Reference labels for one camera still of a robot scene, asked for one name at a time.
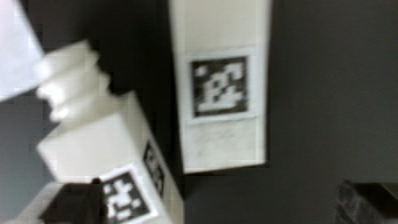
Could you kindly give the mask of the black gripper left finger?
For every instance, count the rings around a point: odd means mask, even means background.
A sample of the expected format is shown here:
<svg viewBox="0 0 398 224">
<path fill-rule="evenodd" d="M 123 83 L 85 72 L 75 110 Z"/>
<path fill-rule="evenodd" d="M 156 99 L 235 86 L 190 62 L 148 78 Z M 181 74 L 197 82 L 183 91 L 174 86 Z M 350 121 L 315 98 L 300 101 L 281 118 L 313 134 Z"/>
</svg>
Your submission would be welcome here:
<svg viewBox="0 0 398 224">
<path fill-rule="evenodd" d="M 7 224 L 107 224 L 101 180 L 50 182 Z"/>
</svg>

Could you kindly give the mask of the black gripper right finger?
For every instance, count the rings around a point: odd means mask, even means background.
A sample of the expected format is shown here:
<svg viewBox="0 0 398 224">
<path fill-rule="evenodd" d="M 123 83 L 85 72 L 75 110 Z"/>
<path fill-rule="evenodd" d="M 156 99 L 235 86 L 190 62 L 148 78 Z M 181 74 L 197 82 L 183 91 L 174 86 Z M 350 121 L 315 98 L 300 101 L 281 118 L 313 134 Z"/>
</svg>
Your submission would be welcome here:
<svg viewBox="0 0 398 224">
<path fill-rule="evenodd" d="M 398 183 L 343 181 L 332 224 L 398 224 Z"/>
</svg>

